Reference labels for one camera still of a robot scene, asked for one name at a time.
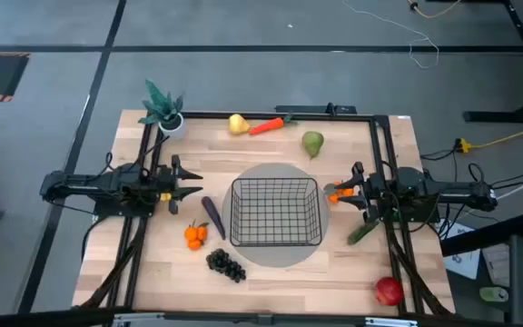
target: purple eggplant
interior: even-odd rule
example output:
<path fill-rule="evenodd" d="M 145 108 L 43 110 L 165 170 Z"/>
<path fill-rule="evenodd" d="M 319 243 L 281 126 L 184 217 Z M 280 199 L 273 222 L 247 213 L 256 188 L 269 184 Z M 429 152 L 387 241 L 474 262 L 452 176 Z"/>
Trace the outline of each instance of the purple eggplant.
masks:
<path fill-rule="evenodd" d="M 213 220 L 213 223 L 215 224 L 215 227 L 217 227 L 217 231 L 219 231 L 222 239 L 225 240 L 225 228 L 223 228 L 222 218 L 219 216 L 217 208 L 215 208 L 215 203 L 213 203 L 209 196 L 204 196 L 201 199 L 201 203 L 203 204 L 207 214 L 209 214 L 209 218 Z"/>

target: wooden table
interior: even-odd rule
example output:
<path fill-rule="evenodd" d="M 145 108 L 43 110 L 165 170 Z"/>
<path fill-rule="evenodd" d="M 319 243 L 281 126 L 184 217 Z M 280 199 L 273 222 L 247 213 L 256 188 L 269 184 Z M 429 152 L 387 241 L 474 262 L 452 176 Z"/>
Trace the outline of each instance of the wooden table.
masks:
<path fill-rule="evenodd" d="M 135 160 L 143 134 L 143 126 L 137 121 L 145 115 L 142 110 L 123 111 L 113 144 L 113 165 Z M 193 219 L 197 223 L 209 221 L 201 205 L 202 196 L 210 196 L 221 211 L 223 196 L 232 181 L 256 164 L 293 164 L 312 175 L 319 187 L 348 179 L 356 161 L 363 162 L 365 173 L 374 172 L 368 124 L 303 121 L 297 126 L 250 137 L 230 135 L 225 119 L 186 119 L 186 123 L 187 135 L 183 140 L 167 141 L 163 145 L 161 164 L 169 164 L 171 155 L 179 154 L 185 169 L 203 176 L 201 181 L 184 181 L 182 185 L 200 185 L 203 190 L 185 198 L 178 215 L 171 215 L 166 204 L 157 206 L 147 227 L 134 309 L 397 314 L 396 308 L 379 305 L 373 291 L 380 277 L 391 275 L 384 228 L 380 225 L 359 243 L 347 245 L 349 232 L 363 223 L 361 214 L 352 205 L 332 205 L 330 225 L 318 250 L 307 260 L 287 268 L 268 268 L 248 262 L 233 249 L 229 240 L 221 239 L 213 225 L 200 251 L 190 251 L 183 238 L 184 229 Z M 398 165 L 421 169 L 410 118 L 392 116 L 390 126 Z M 309 130 L 320 131 L 325 137 L 320 155 L 312 160 L 301 148 L 301 136 Z M 381 147 L 385 154 L 384 142 Z M 74 304 L 88 299 L 112 269 L 122 227 L 123 218 L 114 217 L 91 232 Z M 443 305 L 454 312 L 437 235 L 426 227 L 412 234 L 412 242 L 420 275 Z M 205 256 L 219 247 L 244 267 L 246 282 L 237 284 L 208 269 Z M 407 305 L 412 308 L 409 279 L 405 273 L 403 276 Z M 117 304 L 123 303 L 127 281 L 125 271 Z"/>

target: white cable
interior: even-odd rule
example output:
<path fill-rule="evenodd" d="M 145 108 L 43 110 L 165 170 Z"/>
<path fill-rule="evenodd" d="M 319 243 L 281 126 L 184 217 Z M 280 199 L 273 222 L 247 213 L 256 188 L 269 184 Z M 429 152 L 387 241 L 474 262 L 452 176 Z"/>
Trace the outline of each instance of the white cable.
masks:
<path fill-rule="evenodd" d="M 405 26 L 405 25 L 401 25 L 401 24 L 399 24 L 399 23 L 397 23 L 397 22 L 393 22 L 393 21 L 391 21 L 391 20 L 389 20 L 389 19 L 382 18 L 382 17 L 377 16 L 377 15 L 375 15 L 375 14 L 373 14 L 373 13 L 369 13 L 369 12 L 365 12 L 365 11 L 361 11 L 361 10 L 356 10 L 356 9 L 354 9 L 351 5 L 349 5 L 349 4 L 346 2 L 346 0 L 342 0 L 342 3 L 343 3 L 344 5 L 346 5 L 350 10 L 352 10 L 355 14 L 365 14 L 365 15 L 370 15 L 370 16 L 373 16 L 373 17 L 375 17 L 375 18 L 377 18 L 377 19 L 379 19 L 379 20 L 381 20 L 381 21 L 383 21 L 383 22 L 394 24 L 394 25 L 396 25 L 396 26 L 398 26 L 398 27 L 401 27 L 401 28 L 404 28 L 404 29 L 406 29 L 406 30 L 408 30 L 408 31 L 410 31 L 410 32 L 412 32 L 412 33 L 415 33 L 415 34 L 417 34 L 417 35 L 421 35 L 421 36 L 423 36 L 423 38 L 421 38 L 421 39 L 412 40 L 412 41 L 409 42 L 409 58 L 411 58 L 411 59 L 415 62 L 415 64 L 417 64 L 417 66 L 418 66 L 419 68 L 421 68 L 421 69 L 431 68 L 431 67 L 436 66 L 436 65 L 439 64 L 439 48 L 438 48 L 438 47 L 437 47 L 437 46 L 436 46 L 436 45 L 431 41 L 431 39 L 429 39 L 428 36 L 424 35 L 423 33 L 419 32 L 419 31 L 415 31 L 415 30 L 412 29 L 412 28 L 408 28 L 408 27 Z M 429 42 L 429 44 L 430 44 L 431 46 L 433 46 L 433 47 L 435 48 L 435 50 L 437 50 L 437 53 L 436 53 L 436 55 L 435 55 L 435 63 L 430 64 L 430 65 L 422 65 L 422 64 L 419 62 L 419 60 L 415 59 L 415 57 L 413 56 L 413 44 L 416 43 L 416 42 L 425 42 L 425 41 Z"/>
<path fill-rule="evenodd" d="M 509 191 L 508 193 L 502 194 L 502 195 L 500 195 L 500 196 L 496 196 L 496 200 L 499 201 L 499 200 L 501 200 L 501 199 L 503 199 L 503 198 L 506 198 L 506 197 L 509 197 L 509 196 L 512 195 L 513 193 L 519 192 L 519 191 L 521 191 L 521 190 L 523 190 L 523 185 L 518 186 L 517 188 L 515 188 L 515 189 Z M 469 210 L 468 212 L 466 212 L 464 215 L 460 216 L 459 218 L 463 218 L 463 217 L 467 216 L 468 214 L 473 213 L 473 212 L 475 212 L 475 211 L 476 211 L 476 209 Z"/>

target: apple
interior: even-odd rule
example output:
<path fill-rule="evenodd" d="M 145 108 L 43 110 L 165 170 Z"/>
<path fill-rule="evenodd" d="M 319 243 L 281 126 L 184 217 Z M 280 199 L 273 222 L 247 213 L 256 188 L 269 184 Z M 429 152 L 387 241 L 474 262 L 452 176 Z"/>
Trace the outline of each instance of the apple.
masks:
<path fill-rule="evenodd" d="M 382 277 L 377 282 L 377 300 L 384 305 L 397 305 L 404 297 L 400 283 L 392 277 Z"/>

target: green pear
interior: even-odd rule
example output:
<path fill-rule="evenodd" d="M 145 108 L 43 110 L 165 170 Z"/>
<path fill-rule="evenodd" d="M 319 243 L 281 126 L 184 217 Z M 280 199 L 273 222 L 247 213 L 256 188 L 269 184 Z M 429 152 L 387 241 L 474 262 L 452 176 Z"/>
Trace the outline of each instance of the green pear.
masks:
<path fill-rule="evenodd" d="M 304 149 L 306 149 L 310 158 L 314 158 L 324 144 L 324 136 L 318 132 L 306 132 L 301 138 L 301 143 L 304 145 Z"/>

